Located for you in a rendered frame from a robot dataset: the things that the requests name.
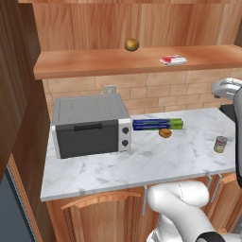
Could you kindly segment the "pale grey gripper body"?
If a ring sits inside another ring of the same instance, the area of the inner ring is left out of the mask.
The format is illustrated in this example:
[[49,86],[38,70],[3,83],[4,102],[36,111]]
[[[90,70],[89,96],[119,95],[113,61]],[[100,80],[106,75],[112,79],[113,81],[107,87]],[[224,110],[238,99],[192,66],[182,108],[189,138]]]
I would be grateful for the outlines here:
[[216,97],[233,100],[235,93],[242,87],[242,80],[237,78],[224,78],[212,84],[212,93]]

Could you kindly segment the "green and red food can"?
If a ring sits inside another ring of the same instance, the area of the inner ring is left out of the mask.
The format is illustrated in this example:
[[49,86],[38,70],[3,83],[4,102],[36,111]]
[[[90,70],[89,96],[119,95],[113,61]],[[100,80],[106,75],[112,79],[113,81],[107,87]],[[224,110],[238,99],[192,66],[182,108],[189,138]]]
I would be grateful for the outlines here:
[[216,142],[214,145],[214,151],[217,153],[222,153],[225,149],[225,146],[228,142],[228,139],[224,136],[217,136]]

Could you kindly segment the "black hob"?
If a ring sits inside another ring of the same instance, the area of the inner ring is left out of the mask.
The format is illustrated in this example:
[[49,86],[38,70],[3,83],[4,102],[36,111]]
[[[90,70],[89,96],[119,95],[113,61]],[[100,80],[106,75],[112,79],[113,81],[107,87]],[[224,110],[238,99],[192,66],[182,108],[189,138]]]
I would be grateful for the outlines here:
[[219,110],[228,116],[231,120],[235,121],[233,104],[221,105]]

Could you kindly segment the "red and white packet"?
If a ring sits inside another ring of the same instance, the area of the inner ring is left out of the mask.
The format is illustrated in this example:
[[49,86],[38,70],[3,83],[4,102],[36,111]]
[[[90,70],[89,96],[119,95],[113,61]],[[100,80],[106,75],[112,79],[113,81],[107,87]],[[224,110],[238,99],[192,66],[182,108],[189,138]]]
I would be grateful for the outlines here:
[[172,56],[164,56],[160,59],[160,62],[168,65],[168,66],[173,66],[173,65],[182,65],[187,62],[187,59],[185,57],[182,57],[180,55],[172,55]]

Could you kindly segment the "blue and green long box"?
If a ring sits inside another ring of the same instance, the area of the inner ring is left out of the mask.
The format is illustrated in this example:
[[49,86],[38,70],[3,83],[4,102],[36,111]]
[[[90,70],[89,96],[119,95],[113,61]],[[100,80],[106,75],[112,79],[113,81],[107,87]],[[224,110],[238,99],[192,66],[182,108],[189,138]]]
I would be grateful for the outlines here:
[[180,118],[157,118],[157,119],[133,119],[134,130],[181,130],[183,121]]

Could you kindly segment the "brown round fruit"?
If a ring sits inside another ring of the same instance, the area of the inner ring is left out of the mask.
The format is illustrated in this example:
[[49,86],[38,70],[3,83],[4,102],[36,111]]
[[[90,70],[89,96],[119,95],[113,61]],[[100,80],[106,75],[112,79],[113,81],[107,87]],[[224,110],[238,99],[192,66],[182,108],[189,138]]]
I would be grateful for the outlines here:
[[125,49],[134,52],[139,48],[140,44],[137,40],[128,38],[125,42]]

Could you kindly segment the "grey toaster oven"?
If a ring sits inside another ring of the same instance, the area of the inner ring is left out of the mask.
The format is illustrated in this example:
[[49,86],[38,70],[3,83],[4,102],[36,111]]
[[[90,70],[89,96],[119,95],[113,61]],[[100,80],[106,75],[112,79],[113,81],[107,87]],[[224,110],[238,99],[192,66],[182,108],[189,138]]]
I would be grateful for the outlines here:
[[130,150],[131,119],[120,94],[56,98],[51,130],[59,159]]

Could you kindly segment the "tall dark wooden cabinet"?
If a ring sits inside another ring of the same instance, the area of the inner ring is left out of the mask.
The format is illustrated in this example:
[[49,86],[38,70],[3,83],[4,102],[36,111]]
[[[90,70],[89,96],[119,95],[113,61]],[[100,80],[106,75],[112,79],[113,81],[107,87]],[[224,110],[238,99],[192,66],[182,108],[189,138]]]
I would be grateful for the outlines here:
[[31,242],[56,242],[40,199],[50,119],[34,77],[40,44],[31,4],[0,0],[0,183],[13,183]]

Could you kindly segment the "dark grey appliance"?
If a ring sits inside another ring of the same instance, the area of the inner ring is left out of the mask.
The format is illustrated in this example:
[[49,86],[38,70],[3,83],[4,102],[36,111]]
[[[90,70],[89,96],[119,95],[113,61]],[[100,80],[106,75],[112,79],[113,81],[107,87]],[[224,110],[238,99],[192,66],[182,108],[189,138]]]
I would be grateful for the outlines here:
[[7,170],[0,182],[0,242],[34,242]]

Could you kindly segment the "wooden wall shelf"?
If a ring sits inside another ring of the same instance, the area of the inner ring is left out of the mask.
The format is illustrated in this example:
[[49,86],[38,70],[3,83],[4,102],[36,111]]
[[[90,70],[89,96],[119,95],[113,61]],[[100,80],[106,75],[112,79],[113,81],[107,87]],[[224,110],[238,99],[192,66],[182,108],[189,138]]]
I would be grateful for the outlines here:
[[[182,65],[160,62],[164,56],[180,55]],[[43,51],[34,67],[35,79],[80,78],[159,72],[211,70],[242,67],[242,47],[202,45],[179,47]]]

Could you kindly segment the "white wall outlet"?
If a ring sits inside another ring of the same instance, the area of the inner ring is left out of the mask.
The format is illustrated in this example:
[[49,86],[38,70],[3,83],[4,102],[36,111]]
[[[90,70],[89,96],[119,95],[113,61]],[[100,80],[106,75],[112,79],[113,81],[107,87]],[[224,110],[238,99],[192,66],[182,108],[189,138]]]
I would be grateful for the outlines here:
[[110,95],[116,93],[116,86],[115,85],[105,85],[104,86],[104,94]]

